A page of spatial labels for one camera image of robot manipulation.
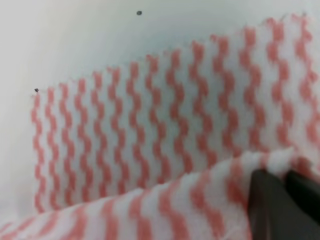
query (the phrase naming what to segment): white background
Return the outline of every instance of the white background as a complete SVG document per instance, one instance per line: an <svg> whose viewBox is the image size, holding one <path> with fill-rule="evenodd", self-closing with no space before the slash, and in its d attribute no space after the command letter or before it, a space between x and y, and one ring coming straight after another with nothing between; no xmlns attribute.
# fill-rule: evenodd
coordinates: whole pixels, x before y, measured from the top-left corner
<svg viewBox="0 0 320 240"><path fill-rule="evenodd" d="M32 213L34 88L267 17L308 12L320 21L316 2L0 0L0 223Z"/></svg>

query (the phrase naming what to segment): black object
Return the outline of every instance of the black object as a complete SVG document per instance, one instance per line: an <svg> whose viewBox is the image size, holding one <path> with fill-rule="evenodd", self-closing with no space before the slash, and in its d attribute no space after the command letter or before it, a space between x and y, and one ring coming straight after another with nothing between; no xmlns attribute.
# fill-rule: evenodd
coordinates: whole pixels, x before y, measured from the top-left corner
<svg viewBox="0 0 320 240"><path fill-rule="evenodd" d="M263 170L251 175L248 215L253 240L318 240L320 227L291 199L281 181Z"/></svg>
<svg viewBox="0 0 320 240"><path fill-rule="evenodd" d="M320 224L320 185L295 171L290 171L286 177L285 188L296 204Z"/></svg>

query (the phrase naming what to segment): wavy striped pattern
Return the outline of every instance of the wavy striped pattern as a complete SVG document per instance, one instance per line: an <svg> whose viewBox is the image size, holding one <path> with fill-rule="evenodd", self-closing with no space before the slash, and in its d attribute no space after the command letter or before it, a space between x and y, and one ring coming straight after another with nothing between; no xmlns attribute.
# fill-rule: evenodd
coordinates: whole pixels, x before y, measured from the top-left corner
<svg viewBox="0 0 320 240"><path fill-rule="evenodd" d="M34 98L34 106L31 111L31 121L35 124L35 136L33 137L33 147L37 153L37 163L34 168L34 177L38 181L39 187L34 195L34 206L39 213L45 211L42 196L46 192L46 178L41 173L42 165L45 164L44 149L40 144L40 136L43 134L42 121L38 118L37 109L40 107L40 96Z"/></svg>
<svg viewBox="0 0 320 240"><path fill-rule="evenodd" d="M163 121L159 121L157 115L157 109L162 104L162 92L159 87L153 85L153 76L157 74L159 70L158 59L151 55L147 56L147 61L149 63L149 72L145 78L145 87L150 91L152 95L152 106L149 110L149 120L156 127L157 140L154 141L152 145L152 152L155 158L161 161L161 174L157 178L159 184L164 183L170 179L171 169L168 156L162 151L161 145L162 141L166 138L167 128Z"/></svg>
<svg viewBox="0 0 320 240"><path fill-rule="evenodd" d="M119 127L119 118L123 112L122 99L117 96L116 90L120 81L120 69L109 68L108 72L112 75L112 84L108 88L108 97L114 102L114 115L110 119L111 127L116 132L118 138L118 144L114 148L114 158L116 163L121 168L121 179L118 182L117 193L123 194L126 192L126 181L129 179L129 167L128 164L122 158L122 149L125 147L126 133L123 128Z"/></svg>
<svg viewBox="0 0 320 240"><path fill-rule="evenodd" d="M247 152L151 189L4 224L0 239L250 240L246 212L239 205L248 201L250 175L266 157L266 169L279 177L299 165L308 166L304 172L310 178L320 176L292 148L269 155ZM234 193L224 184L232 180Z"/></svg>
<svg viewBox="0 0 320 240"><path fill-rule="evenodd" d="M305 157L320 159L320 67L316 51L310 50L317 49L317 37L306 17L288 15L96 71L51 88L54 96L39 91L31 110L36 210L165 184L214 168L242 151L267 153L293 146ZM266 168L270 159L257 161ZM232 171L237 179L237 166ZM235 179L221 184L231 189L228 199L243 206L245 197ZM205 226L214 218L219 222L218 208L204 201L204 213L199 206L209 183L194 184L198 189L193 197L188 195L188 204ZM152 195L134 201L131 222L148 226L139 206ZM169 199L175 197L172 192ZM173 212L165 209L160 222L179 218L175 204L170 205ZM117 214L118 208L116 218L106 221L119 225L121 237ZM158 230L151 224L151 238ZM215 226L206 234L222 236L227 231L226 226ZM181 238L193 238L183 232Z"/></svg>
<svg viewBox="0 0 320 240"><path fill-rule="evenodd" d="M138 179L137 186L146 187L146 181L150 178L149 164L141 151L141 145L145 144L145 129L138 124L137 114L141 111L141 96L135 91L135 83L139 77L139 65L132 62L130 65L130 78L126 85L126 92L132 97L133 109L129 113L129 124L136 131L136 143L132 146L132 155L140 163L141 177Z"/></svg>
<svg viewBox="0 0 320 240"><path fill-rule="evenodd" d="M284 87L288 84L290 79L290 69L287 59L279 57L279 48L281 44L284 44L284 24L282 22L276 22L274 19L269 19L267 23L272 29L272 42L267 46L267 55L272 63L277 64L278 68L278 80L272 87L272 98L276 104L281 105L281 123L277 126L278 141L286 146L289 146L291 142L288 136L288 127L292 126L294 119L294 108L290 101L284 98Z"/></svg>
<svg viewBox="0 0 320 240"><path fill-rule="evenodd" d="M213 121L203 107L203 99L209 94L208 80L199 75L199 66L204 61L205 46L196 41L192 43L192 53L194 62L189 66L189 76L197 84L198 96L193 104L193 111L199 115L202 121L202 133L196 136L197 146L205 154L207 166L210 168L217 162L216 152L208 146L208 137L213 132Z"/></svg>
<svg viewBox="0 0 320 240"><path fill-rule="evenodd" d="M260 130L266 126L266 113L264 107L257 102L256 90L259 89L262 81L262 71L259 65L254 64L251 59L251 52L256 45L256 30L246 27L243 30L245 46L239 52L239 62L248 72L250 84L243 94L243 100L252 109L254 125L248 130L249 143L253 148L260 151L268 151L268 148L261 143Z"/></svg>
<svg viewBox="0 0 320 240"><path fill-rule="evenodd" d="M221 76L224 91L219 95L218 102L221 110L227 114L227 126L221 133L223 146L231 151L234 156L241 153L242 149L234 144L233 135L239 128L238 112L230 107L229 97L235 91L235 77L231 70L225 69L224 60L229 54L229 39L226 36L213 39L218 45L218 55L213 59L213 69Z"/></svg>
<svg viewBox="0 0 320 240"><path fill-rule="evenodd" d="M181 116L179 108L185 98L184 86L177 82L175 72L180 67L180 50L174 50L170 56L171 68L166 72L166 83L173 88L174 102L170 106L170 117L178 124L179 134L174 140L174 151L181 156L184 165L184 173L190 173L193 170L193 163L190 153L185 149L184 139L189 132L188 120Z"/></svg>
<svg viewBox="0 0 320 240"><path fill-rule="evenodd" d="M312 85L318 80L318 74L312 69L312 57L306 50L306 45L312 40L312 34L308 31L308 22L304 18L292 16L294 21L300 24L301 36L295 43L295 54L300 59L306 68L306 73L300 84L300 94L302 99L306 101L311 108L311 116L306 124L306 134L310 143L319 146L320 138L317 135L317 124L319 122L319 112L317 110L318 101L313 95Z"/></svg>
<svg viewBox="0 0 320 240"><path fill-rule="evenodd" d="M105 106L102 101L99 101L98 91L102 91L102 74L100 72L93 73L95 89L91 92L91 101L94 106L96 106L97 110L97 119L94 121L94 133L100 139L100 148L96 152L96 165L101 168L102 171L102 179L99 184L99 197L106 197L108 195L107 188L110 183L111 176L111 168L108 164L108 161L105 159L105 152L108 149L108 141L107 136L102 130L102 124L105 117Z"/></svg>
<svg viewBox="0 0 320 240"><path fill-rule="evenodd" d="M77 135L83 142L83 153L80 155L79 163L80 169L85 174L85 184L81 188L82 200L84 202L90 201L90 187L93 184L93 170L88 164L88 154L91 151L92 143L89 136L86 134L86 124L88 123L88 110L82 103L82 98L86 94L86 80L80 79L78 82L78 94L74 97L74 106L80 113L80 124L77 126Z"/></svg>
<svg viewBox="0 0 320 240"><path fill-rule="evenodd" d="M62 99L59 102L59 109L61 114L64 117L65 127L62 128L61 132L61 138L64 145L67 147L67 154L65 156L65 159L63 159L63 167L66 172L66 176L68 177L68 184L66 188L64 189L64 200L65 202L71 206L74 204L74 201L72 199L72 193L76 189L76 180L77 176L75 171L71 167L71 161L75 157L75 144L71 140L69 136L70 128L73 124L72 114L70 111L67 110L67 101L69 97L69 89L67 84L62 83L60 84L60 88L62 91Z"/></svg>
<svg viewBox="0 0 320 240"><path fill-rule="evenodd" d="M55 98L55 91L53 88L47 90L47 105L45 106L45 116L50 122L50 131L48 132L46 139L49 147L52 151L52 160L49 162L49 174L53 179L53 189L50 193L50 204L53 209L58 210L60 206L57 204L57 193L60 191L60 179L56 173L56 164L59 160L59 147L55 143L55 134L57 132L57 120L55 115L52 114L52 105Z"/></svg>

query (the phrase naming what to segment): fabric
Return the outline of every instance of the fabric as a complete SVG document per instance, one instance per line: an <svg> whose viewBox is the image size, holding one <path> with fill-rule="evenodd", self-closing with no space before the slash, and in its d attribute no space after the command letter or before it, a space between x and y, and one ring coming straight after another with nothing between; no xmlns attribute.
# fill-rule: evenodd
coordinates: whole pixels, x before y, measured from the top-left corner
<svg viewBox="0 0 320 240"><path fill-rule="evenodd" d="M268 19L40 91L36 209L150 188L243 151L318 159L315 34L304 16Z"/></svg>
<svg viewBox="0 0 320 240"><path fill-rule="evenodd" d="M295 169L319 182L314 167L293 148L247 152L150 189L7 223L0 226L0 239L250 240L251 173L265 169L282 178Z"/></svg>

